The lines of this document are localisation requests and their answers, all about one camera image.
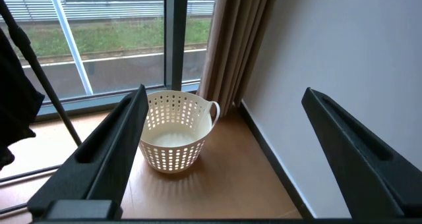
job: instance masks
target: white pole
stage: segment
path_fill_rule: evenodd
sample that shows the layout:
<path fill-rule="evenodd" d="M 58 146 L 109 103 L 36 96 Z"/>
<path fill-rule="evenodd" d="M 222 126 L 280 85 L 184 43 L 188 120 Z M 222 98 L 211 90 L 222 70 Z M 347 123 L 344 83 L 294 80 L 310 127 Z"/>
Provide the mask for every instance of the white pole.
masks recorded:
<path fill-rule="evenodd" d="M 78 69 L 79 77 L 82 80 L 82 84 L 84 85 L 85 93 L 87 95 L 92 95 L 94 93 L 92 91 L 92 87 L 88 79 L 88 76 L 86 75 L 84 64 L 82 62 L 82 59 L 80 58 L 79 51 L 75 43 L 75 39 L 73 38 L 73 35 L 72 35 L 71 27 L 69 26 L 69 23 L 67 22 L 66 14 L 63 10 L 63 7 L 61 6 L 61 2 L 60 0 L 51 0 L 51 1 L 53 2 L 55 12 L 57 13 L 57 17 L 59 18 L 61 29 L 63 30 L 63 33 L 65 34 L 67 44 L 69 45 L 69 49 L 71 50 L 73 60 L 75 60 L 75 65 L 76 65 L 76 68 Z"/>

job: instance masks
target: black cloth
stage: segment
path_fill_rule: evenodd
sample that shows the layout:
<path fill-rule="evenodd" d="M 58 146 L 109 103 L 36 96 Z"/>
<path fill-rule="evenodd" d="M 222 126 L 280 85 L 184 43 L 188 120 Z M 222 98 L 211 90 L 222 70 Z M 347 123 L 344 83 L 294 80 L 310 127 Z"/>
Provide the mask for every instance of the black cloth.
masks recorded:
<path fill-rule="evenodd" d="M 0 29 L 0 170 L 13 162 L 9 145 L 35 133 L 35 121 L 44 95 L 37 92 L 25 76 L 22 65 L 5 33 Z"/>

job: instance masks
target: window pane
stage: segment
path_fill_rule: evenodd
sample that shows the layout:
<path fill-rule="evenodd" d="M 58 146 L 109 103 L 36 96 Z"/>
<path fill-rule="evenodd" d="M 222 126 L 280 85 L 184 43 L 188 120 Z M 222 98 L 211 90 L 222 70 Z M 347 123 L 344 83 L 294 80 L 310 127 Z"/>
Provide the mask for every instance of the window pane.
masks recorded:
<path fill-rule="evenodd" d="M 214 0 L 188 0 L 182 81 L 200 79 Z"/>
<path fill-rule="evenodd" d="M 38 56 L 38 61 L 57 96 L 60 99 L 84 96 L 82 82 L 51 0 L 5 0 L 5 2 L 19 26 L 28 35 L 32 49 Z M 7 26 L 2 18 L 0 25 L 8 35 Z M 28 62 L 11 40 L 10 43 L 21 61 L 25 75 L 38 91 L 45 94 Z M 46 101 L 49 101 L 47 95 L 44 99 L 44 102 Z"/>
<path fill-rule="evenodd" d="M 95 94 L 164 83 L 164 2 L 131 1 L 63 7 Z"/>

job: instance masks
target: black window mullion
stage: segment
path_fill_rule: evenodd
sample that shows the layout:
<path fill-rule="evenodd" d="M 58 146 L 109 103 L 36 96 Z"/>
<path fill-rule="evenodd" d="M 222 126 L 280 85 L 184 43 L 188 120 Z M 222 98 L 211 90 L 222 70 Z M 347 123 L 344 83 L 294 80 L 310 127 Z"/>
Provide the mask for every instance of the black window mullion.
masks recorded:
<path fill-rule="evenodd" d="M 164 0 L 164 85 L 181 90 L 187 0 Z"/>

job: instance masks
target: green lawn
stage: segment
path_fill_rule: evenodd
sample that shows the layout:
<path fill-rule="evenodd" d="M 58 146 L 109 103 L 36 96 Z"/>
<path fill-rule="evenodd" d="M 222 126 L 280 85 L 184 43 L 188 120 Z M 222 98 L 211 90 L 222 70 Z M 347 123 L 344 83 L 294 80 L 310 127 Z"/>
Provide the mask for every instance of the green lawn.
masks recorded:
<path fill-rule="evenodd" d="M 185 43 L 206 43 L 210 23 L 210 18 L 188 18 Z M 37 56 L 70 54 L 61 28 L 42 25 L 23 28 Z M 71 30 L 81 54 L 156 47 L 164 44 L 164 22 L 161 18 L 137 22 L 71 24 Z"/>

